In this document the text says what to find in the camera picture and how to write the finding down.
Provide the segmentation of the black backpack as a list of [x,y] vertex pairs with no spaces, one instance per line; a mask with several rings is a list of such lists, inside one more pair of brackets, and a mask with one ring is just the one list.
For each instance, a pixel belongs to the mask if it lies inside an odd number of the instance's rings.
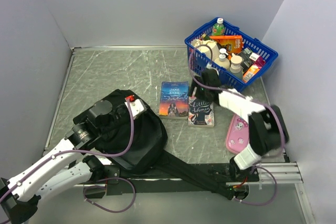
[[[102,100],[108,100],[113,106],[118,107],[124,104],[125,98],[130,95],[134,95],[136,99],[139,98],[131,90],[116,89]],[[206,173],[165,151],[166,129],[150,106],[146,102],[144,104],[146,105],[146,111],[134,120],[134,137],[129,151],[122,156],[110,159],[131,174],[142,175],[153,167],[204,190],[217,193],[229,200],[233,199],[235,197],[234,190],[221,185]],[[73,119],[74,126],[65,137],[69,137],[72,130],[78,129],[80,124],[86,124],[85,119],[88,109]],[[96,141],[91,146],[107,154],[122,152],[130,138],[130,123],[110,132],[94,132],[89,128],[88,130],[92,132],[93,136],[102,136],[101,140]]]

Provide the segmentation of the Little Women paperback book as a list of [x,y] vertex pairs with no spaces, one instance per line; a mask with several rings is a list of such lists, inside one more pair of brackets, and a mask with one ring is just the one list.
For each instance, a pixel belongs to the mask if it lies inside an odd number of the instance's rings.
[[191,127],[214,127],[213,103],[189,97],[187,123]]

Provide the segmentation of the Jane Eyre paperback book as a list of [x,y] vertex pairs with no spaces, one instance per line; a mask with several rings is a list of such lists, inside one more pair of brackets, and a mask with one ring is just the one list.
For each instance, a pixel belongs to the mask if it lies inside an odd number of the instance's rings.
[[188,116],[188,89],[188,81],[162,82],[159,116],[162,118],[186,119]]

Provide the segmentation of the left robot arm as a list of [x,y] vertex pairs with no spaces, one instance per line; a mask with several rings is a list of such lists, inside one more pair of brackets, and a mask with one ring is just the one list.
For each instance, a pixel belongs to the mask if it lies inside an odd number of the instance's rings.
[[93,152],[91,144],[101,140],[102,136],[93,136],[83,123],[30,168],[9,180],[1,180],[1,207],[8,216],[8,222],[24,223],[35,214],[39,201],[76,184],[98,183],[103,179],[103,165],[98,158],[126,154],[133,143],[134,119],[145,111],[140,100],[132,101],[130,98],[126,98],[121,107],[128,110],[125,122],[130,123],[130,138],[122,152]]

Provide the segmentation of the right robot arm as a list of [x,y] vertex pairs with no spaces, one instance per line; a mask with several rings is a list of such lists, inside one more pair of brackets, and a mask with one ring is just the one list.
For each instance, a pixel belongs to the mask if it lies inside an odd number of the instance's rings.
[[196,95],[200,95],[200,99],[215,102],[248,123],[249,143],[229,162],[229,175],[233,180],[243,180],[248,170],[269,152],[278,150],[278,155],[283,153],[289,142],[289,134],[278,106],[254,101],[251,96],[242,95],[234,88],[209,86],[209,81],[220,84],[215,69],[206,69],[200,77],[194,74],[191,77],[196,85]]

